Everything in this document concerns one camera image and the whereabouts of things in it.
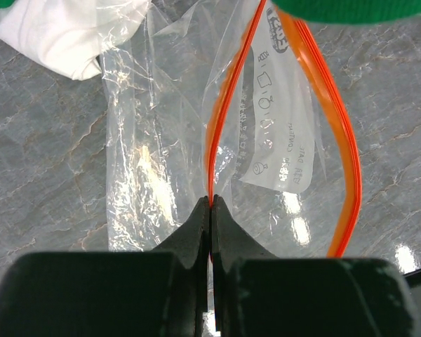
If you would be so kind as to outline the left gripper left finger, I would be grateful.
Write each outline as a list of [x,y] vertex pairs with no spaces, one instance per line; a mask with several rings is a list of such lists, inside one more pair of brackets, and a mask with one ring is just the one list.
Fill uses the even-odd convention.
[[211,209],[198,200],[188,219],[153,252],[172,258],[164,336],[201,336],[208,307],[208,257]]

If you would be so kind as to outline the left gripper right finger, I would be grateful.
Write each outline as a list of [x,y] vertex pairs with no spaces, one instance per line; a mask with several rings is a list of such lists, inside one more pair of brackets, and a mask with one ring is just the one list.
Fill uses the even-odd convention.
[[229,335],[230,271],[239,261],[276,259],[232,217],[224,199],[215,195],[210,207],[210,258],[213,263],[215,326]]

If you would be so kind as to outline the clear orange zip bag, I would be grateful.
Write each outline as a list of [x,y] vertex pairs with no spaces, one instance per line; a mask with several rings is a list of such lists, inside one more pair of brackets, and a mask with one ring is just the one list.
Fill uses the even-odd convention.
[[360,156],[309,25],[271,1],[96,8],[110,249],[153,249],[219,196],[278,256],[343,256]]

